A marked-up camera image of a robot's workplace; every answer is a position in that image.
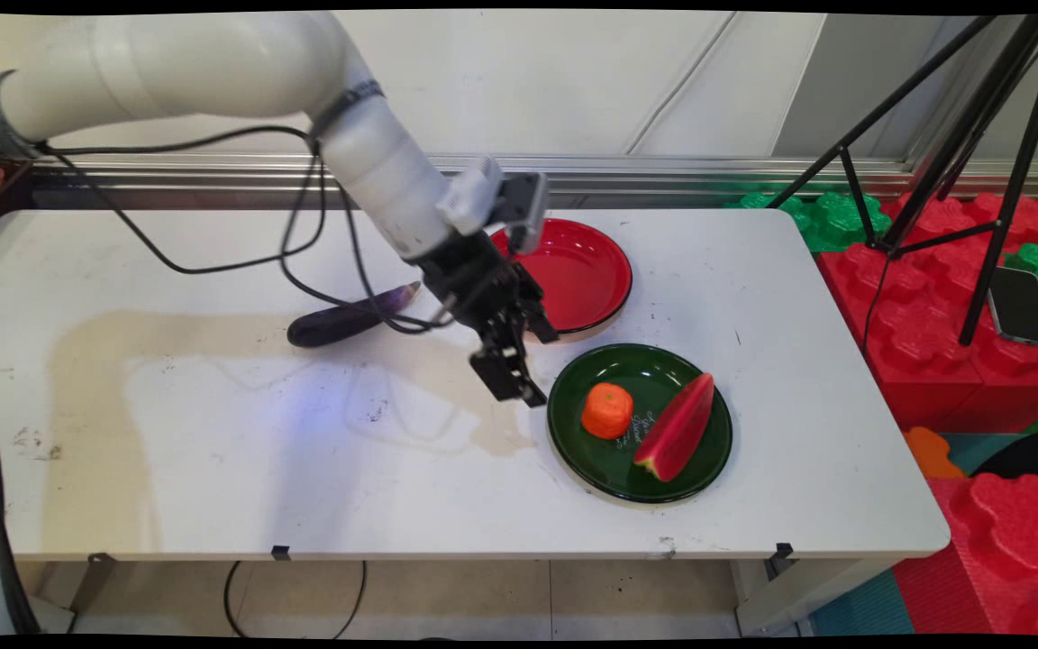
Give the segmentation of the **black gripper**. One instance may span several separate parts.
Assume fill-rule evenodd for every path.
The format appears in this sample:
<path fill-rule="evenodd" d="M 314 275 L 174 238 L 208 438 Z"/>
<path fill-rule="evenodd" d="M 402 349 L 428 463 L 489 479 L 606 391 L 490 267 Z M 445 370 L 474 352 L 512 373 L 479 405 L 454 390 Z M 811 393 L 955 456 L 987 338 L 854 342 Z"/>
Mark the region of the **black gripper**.
<path fill-rule="evenodd" d="M 543 344 L 559 341 L 559 330 L 545 312 L 542 288 L 531 272 L 486 233 L 452 238 L 417 267 L 441 308 L 436 321 L 424 327 L 440 327 L 449 317 L 473 330 L 481 346 L 469 364 L 487 390 L 499 402 L 519 399 L 532 409 L 544 407 L 547 398 L 526 364 L 524 329 Z"/>

